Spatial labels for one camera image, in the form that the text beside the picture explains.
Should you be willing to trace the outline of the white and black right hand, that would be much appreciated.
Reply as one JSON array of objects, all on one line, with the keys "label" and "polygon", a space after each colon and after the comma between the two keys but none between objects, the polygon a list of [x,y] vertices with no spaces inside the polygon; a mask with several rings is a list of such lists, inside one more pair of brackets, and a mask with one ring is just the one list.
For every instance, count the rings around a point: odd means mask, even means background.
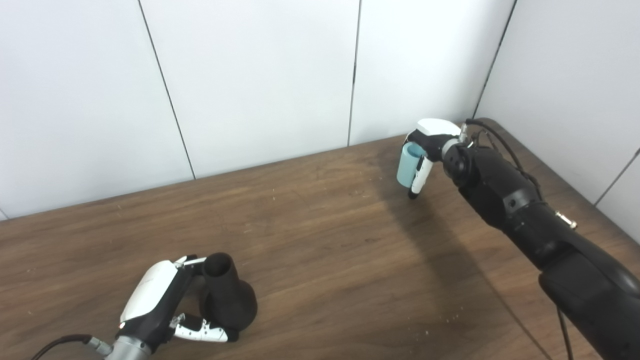
[{"label": "white and black right hand", "polygon": [[443,162],[448,150],[461,142],[462,129],[438,118],[419,120],[403,143],[397,181],[407,188],[410,199],[418,198],[435,163]]}]

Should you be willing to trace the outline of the white and black left hand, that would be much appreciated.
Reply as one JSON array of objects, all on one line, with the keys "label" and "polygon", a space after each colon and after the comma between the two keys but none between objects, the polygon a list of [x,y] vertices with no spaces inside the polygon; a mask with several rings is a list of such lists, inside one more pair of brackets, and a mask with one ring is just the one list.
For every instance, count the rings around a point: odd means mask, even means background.
[{"label": "white and black left hand", "polygon": [[108,360],[148,360],[159,346],[173,338],[193,342],[233,343],[239,332],[214,320],[176,314],[180,302],[205,258],[186,255],[176,261],[161,260],[151,266],[119,317],[119,331]]}]

